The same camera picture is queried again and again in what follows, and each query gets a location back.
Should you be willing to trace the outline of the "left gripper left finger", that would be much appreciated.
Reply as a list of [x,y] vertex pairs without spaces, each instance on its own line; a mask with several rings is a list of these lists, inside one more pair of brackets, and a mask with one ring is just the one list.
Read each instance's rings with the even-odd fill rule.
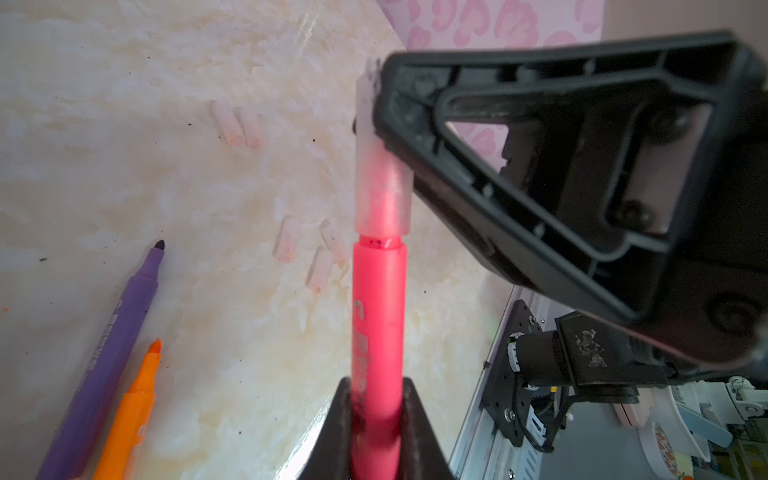
[[299,480],[350,479],[352,406],[350,378],[343,378],[335,391],[326,418]]

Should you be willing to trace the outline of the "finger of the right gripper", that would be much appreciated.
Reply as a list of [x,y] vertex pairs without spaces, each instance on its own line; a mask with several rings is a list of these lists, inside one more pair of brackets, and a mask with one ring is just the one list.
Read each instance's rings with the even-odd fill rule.
[[487,269],[714,369],[767,352],[767,63],[728,32],[399,52],[373,125]]

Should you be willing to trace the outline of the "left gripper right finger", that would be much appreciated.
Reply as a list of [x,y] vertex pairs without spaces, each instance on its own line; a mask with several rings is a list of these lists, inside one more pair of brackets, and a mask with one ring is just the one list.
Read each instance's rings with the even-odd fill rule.
[[403,379],[399,479],[454,480],[413,381]]

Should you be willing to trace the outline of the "pink pen group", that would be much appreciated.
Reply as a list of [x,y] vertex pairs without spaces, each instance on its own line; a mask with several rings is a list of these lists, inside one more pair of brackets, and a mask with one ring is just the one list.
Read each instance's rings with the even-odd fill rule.
[[353,249],[351,477],[394,479],[400,458],[407,246],[362,236]]

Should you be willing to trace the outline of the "purple pen group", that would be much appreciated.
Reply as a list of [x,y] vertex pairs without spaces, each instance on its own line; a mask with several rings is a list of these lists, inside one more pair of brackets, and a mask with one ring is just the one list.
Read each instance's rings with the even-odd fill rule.
[[77,479],[87,465],[158,288],[163,240],[131,276],[38,470],[38,479]]

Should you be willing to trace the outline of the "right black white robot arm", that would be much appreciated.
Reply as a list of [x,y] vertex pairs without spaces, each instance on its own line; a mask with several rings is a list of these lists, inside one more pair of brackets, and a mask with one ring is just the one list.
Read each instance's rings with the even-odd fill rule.
[[373,125],[487,269],[561,304],[511,344],[596,397],[767,373],[767,64],[728,32],[399,52]]

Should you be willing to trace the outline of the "orange pen right group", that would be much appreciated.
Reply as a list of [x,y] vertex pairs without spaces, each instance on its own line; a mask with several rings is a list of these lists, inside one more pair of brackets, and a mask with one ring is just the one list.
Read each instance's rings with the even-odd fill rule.
[[93,479],[130,479],[144,442],[156,399],[156,374],[162,359],[162,340],[148,348],[137,376],[123,395]]

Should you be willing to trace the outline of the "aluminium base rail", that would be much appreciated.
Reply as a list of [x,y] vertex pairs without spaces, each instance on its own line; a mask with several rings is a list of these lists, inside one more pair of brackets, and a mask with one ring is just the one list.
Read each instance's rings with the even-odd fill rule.
[[480,401],[486,386],[492,355],[498,349],[501,329],[511,303],[521,299],[532,305],[533,293],[519,286],[512,293],[503,311],[491,349],[480,372],[472,400],[449,460],[449,468],[457,479],[537,479],[540,477],[542,454],[528,440],[515,447],[495,427]]

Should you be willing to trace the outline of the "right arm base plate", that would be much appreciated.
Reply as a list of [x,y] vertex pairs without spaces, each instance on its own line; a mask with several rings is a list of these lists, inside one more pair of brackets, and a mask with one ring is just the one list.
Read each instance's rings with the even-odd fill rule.
[[501,329],[500,343],[492,355],[489,376],[480,406],[513,446],[529,440],[542,453],[553,450],[554,436],[563,417],[557,414],[543,424],[541,440],[528,421],[536,416],[532,402],[552,387],[569,383],[564,350],[558,332],[544,331],[525,301],[511,303]]

